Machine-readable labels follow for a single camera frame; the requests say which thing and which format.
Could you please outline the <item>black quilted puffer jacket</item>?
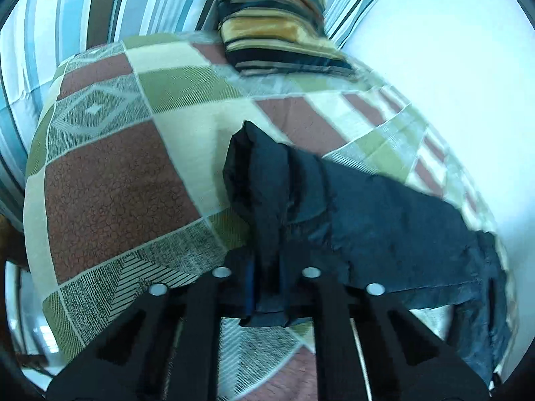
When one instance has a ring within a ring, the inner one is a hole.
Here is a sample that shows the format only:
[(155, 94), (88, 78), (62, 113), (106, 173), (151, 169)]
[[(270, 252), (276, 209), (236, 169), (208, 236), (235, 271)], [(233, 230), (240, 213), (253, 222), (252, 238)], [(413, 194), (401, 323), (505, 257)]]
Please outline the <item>black quilted puffer jacket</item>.
[(491, 380), (512, 336), (493, 234), (437, 197), (275, 142), (251, 122), (232, 136), (223, 178), (270, 290), (284, 262), (310, 255), (342, 283), (379, 283), (408, 309), (449, 306), (447, 343)]

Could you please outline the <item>checkered patchwork bed cover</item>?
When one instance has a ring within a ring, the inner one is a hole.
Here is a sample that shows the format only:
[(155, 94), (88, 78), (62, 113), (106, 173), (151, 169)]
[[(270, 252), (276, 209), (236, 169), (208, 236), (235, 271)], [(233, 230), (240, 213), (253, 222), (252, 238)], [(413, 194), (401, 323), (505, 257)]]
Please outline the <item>checkered patchwork bed cover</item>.
[[(437, 197), (470, 229), (491, 233), (442, 140), (365, 67), (354, 79), (245, 77), (206, 34), (98, 47), (59, 67), (26, 171), (29, 264), (66, 366), (150, 285), (183, 287), (233, 250), (252, 254), (223, 178), (245, 122), (275, 142)], [(214, 400), (321, 400), (313, 320), (288, 314), (281, 286), (270, 290), (256, 261), (251, 287), (252, 310), (220, 318)], [(408, 309), (379, 283), (358, 289), (394, 297), (452, 348), (451, 307)], [(488, 390), (492, 379), (483, 380)]]

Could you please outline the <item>dark yellow striped cushion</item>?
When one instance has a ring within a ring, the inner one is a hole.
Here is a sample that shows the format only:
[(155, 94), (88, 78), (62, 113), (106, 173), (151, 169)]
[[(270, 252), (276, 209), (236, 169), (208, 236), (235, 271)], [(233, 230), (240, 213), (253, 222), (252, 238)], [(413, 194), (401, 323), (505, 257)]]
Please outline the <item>dark yellow striped cushion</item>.
[(225, 56), (244, 75), (330, 74), (354, 66), (326, 37), (327, 0), (218, 0)]

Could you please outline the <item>blue striped pillow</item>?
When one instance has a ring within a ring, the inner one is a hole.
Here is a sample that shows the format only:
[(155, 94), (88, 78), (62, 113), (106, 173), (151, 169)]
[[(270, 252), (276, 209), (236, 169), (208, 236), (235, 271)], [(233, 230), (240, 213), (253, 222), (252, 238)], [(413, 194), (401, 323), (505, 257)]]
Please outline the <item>blue striped pillow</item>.
[(23, 227), (25, 170), (57, 67), (134, 35), (213, 31), (217, 0), (4, 0), (1, 5), (1, 212)]

